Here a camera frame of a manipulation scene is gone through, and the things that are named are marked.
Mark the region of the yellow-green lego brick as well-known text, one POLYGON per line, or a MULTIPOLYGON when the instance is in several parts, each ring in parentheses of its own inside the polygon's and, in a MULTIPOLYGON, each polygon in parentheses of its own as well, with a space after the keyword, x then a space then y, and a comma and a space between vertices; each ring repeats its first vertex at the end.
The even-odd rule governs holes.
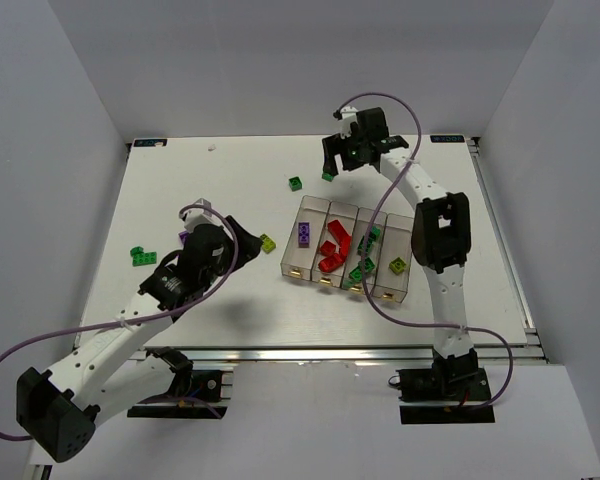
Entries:
POLYGON ((402 275, 409 269, 409 262, 401 257, 396 257, 389 263, 390 271, 395 275, 402 275))
POLYGON ((269 254, 276 249, 275 241, 272 240, 268 235, 261 234, 260 240, 262 242, 261 248, 265 253, 269 254))

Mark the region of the green L-shaped lego plate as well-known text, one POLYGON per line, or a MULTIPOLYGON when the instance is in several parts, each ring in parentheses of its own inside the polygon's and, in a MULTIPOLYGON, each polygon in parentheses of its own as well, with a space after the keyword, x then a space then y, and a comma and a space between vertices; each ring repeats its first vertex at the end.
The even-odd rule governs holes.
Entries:
POLYGON ((155 251, 145 251, 141 246, 133 247, 130 250, 130 256, 133 267, 154 265, 158 260, 155 251))

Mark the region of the large red lego brick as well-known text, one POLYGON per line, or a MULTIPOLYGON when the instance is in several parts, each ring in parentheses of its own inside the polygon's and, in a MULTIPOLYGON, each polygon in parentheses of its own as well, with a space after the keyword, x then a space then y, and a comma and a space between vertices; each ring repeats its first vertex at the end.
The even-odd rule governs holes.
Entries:
POLYGON ((351 235, 344 228, 342 223, 337 219, 330 221, 327 224, 327 227, 328 227, 328 231, 331 234, 331 236, 337 241, 338 255, 343 260, 346 260, 349 255, 349 252, 350 252, 351 240, 352 240, 351 235))

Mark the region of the small red lego brick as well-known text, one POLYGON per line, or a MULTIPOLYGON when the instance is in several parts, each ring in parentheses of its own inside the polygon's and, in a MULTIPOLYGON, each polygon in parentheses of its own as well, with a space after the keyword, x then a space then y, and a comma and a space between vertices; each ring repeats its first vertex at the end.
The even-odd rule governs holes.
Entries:
POLYGON ((320 253, 324 256, 331 256, 336 252, 336 250, 336 245, 328 240, 326 240, 319 249, 320 253))

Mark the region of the red rounded lego brick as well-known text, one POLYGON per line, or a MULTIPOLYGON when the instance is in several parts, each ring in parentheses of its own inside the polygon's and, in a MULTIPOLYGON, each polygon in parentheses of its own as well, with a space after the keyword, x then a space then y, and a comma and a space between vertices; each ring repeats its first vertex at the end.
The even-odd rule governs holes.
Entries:
POLYGON ((318 263, 318 268, 323 273, 331 273, 344 264, 344 260, 338 252, 326 256, 318 263))

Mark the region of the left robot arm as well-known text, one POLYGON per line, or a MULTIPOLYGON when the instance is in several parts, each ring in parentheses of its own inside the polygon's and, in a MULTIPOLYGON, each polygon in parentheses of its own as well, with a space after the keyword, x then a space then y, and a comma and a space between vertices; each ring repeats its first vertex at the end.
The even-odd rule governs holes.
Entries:
POLYGON ((16 420, 56 463, 74 458, 111 417, 153 397, 178 399, 193 390, 193 364, 172 347, 152 348, 133 367, 133 353, 182 315, 230 270, 260 253, 261 238, 233 217, 191 228, 140 285, 117 324, 44 372, 29 368, 17 381, 16 420))

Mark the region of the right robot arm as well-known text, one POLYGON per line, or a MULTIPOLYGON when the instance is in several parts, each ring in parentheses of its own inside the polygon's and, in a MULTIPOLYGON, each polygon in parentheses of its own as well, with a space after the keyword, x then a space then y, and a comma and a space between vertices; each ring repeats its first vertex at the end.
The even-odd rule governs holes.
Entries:
POLYGON ((432 377, 447 387, 477 374, 477 354, 468 333, 464 271, 471 249, 468 197, 452 193, 418 163, 411 148, 391 135, 385 113, 376 107, 344 106, 334 118, 339 132, 323 139, 323 171, 336 176, 365 165, 391 182, 414 210, 411 252, 423 268, 431 296, 434 330, 432 377))

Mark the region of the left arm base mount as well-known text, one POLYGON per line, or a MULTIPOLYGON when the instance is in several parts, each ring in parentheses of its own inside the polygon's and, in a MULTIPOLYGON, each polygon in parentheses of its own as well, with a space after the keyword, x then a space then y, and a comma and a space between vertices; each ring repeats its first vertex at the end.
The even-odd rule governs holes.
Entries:
POLYGON ((184 378, 166 393, 155 394, 127 410, 134 419, 221 420, 232 395, 233 372, 190 361, 184 378))

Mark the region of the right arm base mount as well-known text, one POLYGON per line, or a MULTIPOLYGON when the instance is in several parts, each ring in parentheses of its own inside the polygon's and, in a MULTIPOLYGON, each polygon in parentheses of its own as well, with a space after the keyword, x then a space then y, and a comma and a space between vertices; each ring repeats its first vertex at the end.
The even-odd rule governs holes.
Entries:
POLYGON ((388 386, 399 395, 402 425, 493 424, 496 420, 491 405, 478 405, 491 399, 484 369, 471 377, 445 384, 432 369, 397 370, 388 386))

